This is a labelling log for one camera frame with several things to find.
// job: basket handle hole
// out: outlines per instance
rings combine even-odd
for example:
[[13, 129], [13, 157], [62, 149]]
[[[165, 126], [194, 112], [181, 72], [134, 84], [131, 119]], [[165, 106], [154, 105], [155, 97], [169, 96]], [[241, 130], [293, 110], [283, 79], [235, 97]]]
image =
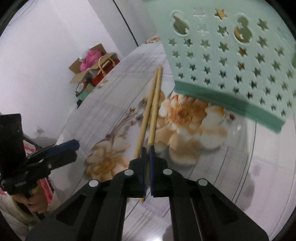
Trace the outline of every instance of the basket handle hole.
[[180, 12], [175, 12], [175, 13], [173, 13], [173, 18], [175, 20], [174, 25], [173, 25], [175, 31], [181, 35], [187, 35], [188, 31], [189, 31], [189, 26], [186, 23], [186, 20], [185, 20], [183, 14]]
[[253, 38], [252, 31], [248, 27], [249, 21], [244, 16], [239, 16], [237, 26], [234, 28], [234, 35], [241, 43], [250, 43]]

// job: cardboard box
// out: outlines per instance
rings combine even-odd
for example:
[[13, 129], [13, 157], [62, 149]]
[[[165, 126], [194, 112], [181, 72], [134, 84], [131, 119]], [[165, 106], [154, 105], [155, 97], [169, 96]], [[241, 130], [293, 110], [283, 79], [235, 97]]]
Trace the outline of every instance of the cardboard box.
[[[103, 56], [107, 56], [110, 57], [111, 59], [115, 60], [117, 59], [117, 55], [116, 53], [106, 53], [104, 47], [102, 44], [98, 44], [97, 46], [94, 46], [93, 48], [91, 48], [91, 50], [99, 50]], [[99, 63], [96, 62], [91, 68], [89, 68], [86, 71], [81, 72], [80, 71], [80, 64], [81, 62], [79, 61], [79, 59], [77, 59], [70, 67], [69, 69], [76, 74], [73, 79], [70, 81], [70, 83], [78, 83], [80, 81], [83, 80], [84, 77], [86, 76], [93, 76], [96, 77], [101, 71], [99, 69]], [[108, 60], [108, 58], [106, 58], [105, 60], [103, 60], [101, 62], [102, 64], [102, 68], [104, 69], [106, 66], [108, 66], [109, 64], [111, 64], [111, 61]]]

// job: white screw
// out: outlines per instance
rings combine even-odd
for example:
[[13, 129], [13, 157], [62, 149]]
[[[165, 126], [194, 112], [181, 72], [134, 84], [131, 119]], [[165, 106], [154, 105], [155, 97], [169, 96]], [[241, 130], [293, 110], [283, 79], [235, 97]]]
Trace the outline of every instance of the white screw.
[[164, 169], [163, 170], [163, 174], [165, 175], [171, 175], [173, 173], [173, 171], [171, 169]]
[[97, 180], [91, 180], [89, 182], [89, 185], [93, 188], [93, 187], [96, 187], [98, 186], [99, 182]]
[[207, 185], [207, 180], [206, 179], [199, 179], [198, 184], [201, 186], [206, 186]]
[[131, 175], [133, 175], [133, 170], [131, 170], [131, 169], [126, 169], [126, 170], [124, 171], [124, 174], [125, 174], [126, 176], [131, 176]]

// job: white wall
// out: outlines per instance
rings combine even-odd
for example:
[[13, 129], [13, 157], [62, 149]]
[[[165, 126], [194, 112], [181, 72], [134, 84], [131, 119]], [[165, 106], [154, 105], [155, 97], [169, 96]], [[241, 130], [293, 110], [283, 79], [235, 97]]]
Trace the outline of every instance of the white wall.
[[77, 101], [68, 67], [98, 43], [118, 52], [87, 0], [37, 1], [0, 37], [2, 114], [21, 113], [32, 139], [37, 127], [57, 139]]
[[142, 0], [115, 0], [139, 45], [157, 34]]
[[[137, 45], [112, 0], [89, 0], [123, 57]], [[139, 45], [156, 35], [156, 28], [141, 0], [116, 0]]]

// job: floral tablecloth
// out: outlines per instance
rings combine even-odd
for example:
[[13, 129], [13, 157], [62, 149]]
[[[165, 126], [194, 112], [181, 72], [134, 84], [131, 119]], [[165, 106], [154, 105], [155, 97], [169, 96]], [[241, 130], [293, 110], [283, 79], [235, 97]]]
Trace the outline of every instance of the floral tablecloth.
[[[58, 143], [80, 142], [75, 163], [50, 175], [64, 202], [92, 178], [109, 180], [133, 157], [153, 73], [163, 81], [155, 147], [170, 168], [208, 179], [272, 240], [296, 206], [294, 117], [281, 133], [223, 108], [173, 92], [161, 42], [128, 55], [72, 113]], [[168, 198], [131, 199], [123, 240], [173, 240]]]

